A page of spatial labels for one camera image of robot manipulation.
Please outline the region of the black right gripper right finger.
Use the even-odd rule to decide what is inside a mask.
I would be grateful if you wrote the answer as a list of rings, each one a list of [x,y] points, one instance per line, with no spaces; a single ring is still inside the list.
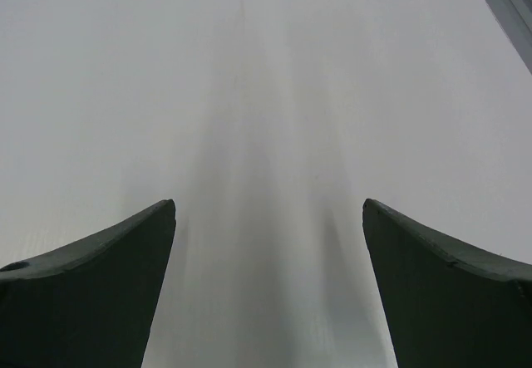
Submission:
[[[362,227],[400,367],[529,367],[531,266],[375,200]]]

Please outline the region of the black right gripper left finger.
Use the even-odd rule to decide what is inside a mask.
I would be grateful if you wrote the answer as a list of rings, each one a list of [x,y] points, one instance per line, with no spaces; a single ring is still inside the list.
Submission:
[[[140,367],[175,236],[161,200],[1,269],[3,367]]]

